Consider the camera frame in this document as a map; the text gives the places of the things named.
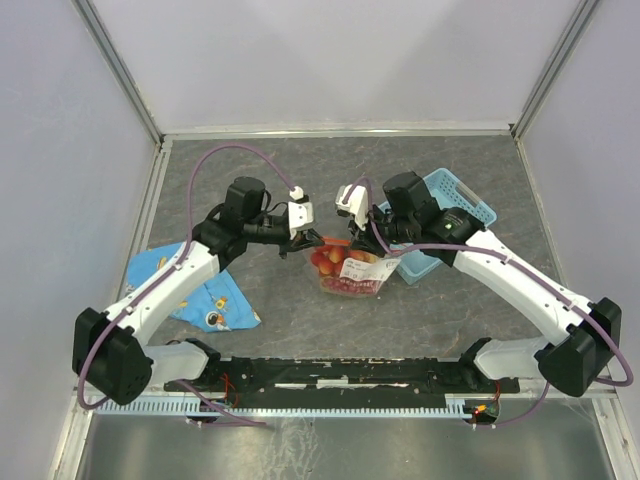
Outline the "light blue plastic basket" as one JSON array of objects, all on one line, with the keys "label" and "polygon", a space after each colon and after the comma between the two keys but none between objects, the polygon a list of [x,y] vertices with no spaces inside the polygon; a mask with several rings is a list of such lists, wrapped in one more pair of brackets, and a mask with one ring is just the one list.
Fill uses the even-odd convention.
[{"label": "light blue plastic basket", "polygon": [[[414,171],[394,175],[383,184],[383,191],[386,194],[389,187],[419,185],[419,192],[427,190],[441,210],[462,209],[479,220],[484,227],[491,226],[497,220],[497,213],[450,170],[439,168],[420,180],[417,177],[418,175]],[[437,267],[444,265],[440,258],[429,256],[424,250],[409,252],[410,244],[408,243],[392,244],[390,241],[386,241],[386,243],[394,251],[404,251],[396,271],[408,285],[416,284]]]}]

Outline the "red yellow strawberry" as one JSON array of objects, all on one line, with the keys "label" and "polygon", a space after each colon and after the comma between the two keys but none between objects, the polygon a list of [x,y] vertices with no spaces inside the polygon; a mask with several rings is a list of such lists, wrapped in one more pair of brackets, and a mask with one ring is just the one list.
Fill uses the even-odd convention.
[{"label": "red yellow strawberry", "polygon": [[346,255],[345,248],[334,245],[326,253],[327,258],[334,264],[341,263]]},{"label": "red yellow strawberry", "polygon": [[318,264],[318,271],[321,275],[330,276],[334,274],[335,264],[329,260],[324,259]]},{"label": "red yellow strawberry", "polygon": [[310,261],[315,267],[319,267],[327,259],[324,252],[314,252],[311,254]]}]

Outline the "clear zip top bag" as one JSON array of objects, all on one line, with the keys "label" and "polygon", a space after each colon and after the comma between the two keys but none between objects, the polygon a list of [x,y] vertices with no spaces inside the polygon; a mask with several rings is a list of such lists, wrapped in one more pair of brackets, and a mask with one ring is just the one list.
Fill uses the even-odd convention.
[{"label": "clear zip top bag", "polygon": [[[378,281],[380,283],[380,288],[379,288],[380,290],[383,284],[396,271],[400,263],[399,257],[393,257],[393,256],[378,257],[372,253],[352,249],[350,242],[347,240],[336,239],[331,237],[324,237],[323,239],[325,241],[325,245],[318,248],[312,248],[306,254],[306,261],[307,261],[307,270],[309,272],[310,277],[317,281],[319,288],[325,293],[329,293],[329,292],[324,290],[321,287],[320,282],[322,279],[326,277],[348,278],[355,281],[364,281],[364,280]],[[327,251],[334,245],[342,246],[345,248],[345,251],[346,251],[345,258],[341,263],[335,264],[335,270],[333,275],[330,275],[330,276],[321,275],[318,271],[318,267],[315,267],[310,261],[311,254],[318,251],[318,252],[324,252],[326,255]],[[375,295],[369,295],[369,296],[351,296],[351,295],[341,295],[341,296],[346,296],[351,298],[365,298],[365,297],[376,296],[378,292]]]}]

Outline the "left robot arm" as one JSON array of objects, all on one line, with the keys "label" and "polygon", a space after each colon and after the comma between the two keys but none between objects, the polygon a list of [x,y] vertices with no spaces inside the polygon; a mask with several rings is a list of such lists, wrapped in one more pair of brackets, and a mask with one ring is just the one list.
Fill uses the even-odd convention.
[{"label": "left robot arm", "polygon": [[105,310],[87,308],[78,315],[72,369],[79,394],[91,385],[106,399],[127,405],[149,386],[189,380],[209,390],[219,383],[220,356],[214,349],[198,340],[163,346],[149,341],[180,302],[222,273],[249,245],[274,245],[280,256],[322,245],[313,228],[313,205],[301,188],[291,191],[281,215],[265,210],[269,197],[262,181],[235,179],[223,203],[190,229],[161,269]]}]

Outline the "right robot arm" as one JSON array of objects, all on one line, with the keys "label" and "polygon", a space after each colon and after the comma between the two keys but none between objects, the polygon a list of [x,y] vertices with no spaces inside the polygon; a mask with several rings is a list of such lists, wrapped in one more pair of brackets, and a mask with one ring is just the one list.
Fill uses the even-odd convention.
[{"label": "right robot arm", "polygon": [[599,383],[613,386],[603,370],[618,360],[633,374],[619,348],[622,311],[611,299],[592,301],[551,280],[525,262],[462,207],[444,208],[415,172],[387,180],[386,208],[374,204],[362,177],[339,191],[338,213],[350,219],[353,244],[378,256],[421,252],[482,283],[538,330],[535,338],[481,339],[458,368],[467,389],[481,391],[503,378],[541,378],[556,390],[582,396]]}]

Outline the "purple grapes bunch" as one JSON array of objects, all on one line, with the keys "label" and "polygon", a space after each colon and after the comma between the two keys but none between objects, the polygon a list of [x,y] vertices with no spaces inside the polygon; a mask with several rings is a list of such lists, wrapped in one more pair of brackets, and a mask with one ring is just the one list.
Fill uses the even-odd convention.
[{"label": "purple grapes bunch", "polygon": [[351,296],[375,295],[380,288],[380,283],[378,281],[355,281],[348,278],[330,277],[322,279],[320,285],[329,293]]}]

